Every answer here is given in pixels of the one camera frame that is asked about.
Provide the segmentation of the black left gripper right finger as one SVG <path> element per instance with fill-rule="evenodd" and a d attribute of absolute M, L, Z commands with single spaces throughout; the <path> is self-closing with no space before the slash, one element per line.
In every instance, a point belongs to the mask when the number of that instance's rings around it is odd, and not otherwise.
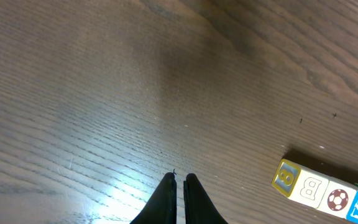
<path fill-rule="evenodd" d="M 195 174 L 186 176 L 183 195 L 186 224 L 227 224 Z"/>

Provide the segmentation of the plain wooden block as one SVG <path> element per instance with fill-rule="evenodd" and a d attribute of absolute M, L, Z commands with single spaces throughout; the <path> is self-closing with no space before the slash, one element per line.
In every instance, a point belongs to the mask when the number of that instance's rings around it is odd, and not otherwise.
<path fill-rule="evenodd" d="M 282 159 L 272 179 L 272 186 L 288 199 L 318 208 L 327 186 L 329 177 Z"/>

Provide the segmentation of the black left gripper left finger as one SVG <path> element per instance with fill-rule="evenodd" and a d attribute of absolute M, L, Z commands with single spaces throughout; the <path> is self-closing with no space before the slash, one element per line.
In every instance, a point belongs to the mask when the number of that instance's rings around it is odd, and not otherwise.
<path fill-rule="evenodd" d="M 176 224 L 177 182 L 174 172 L 167 172 L 131 224 Z"/>

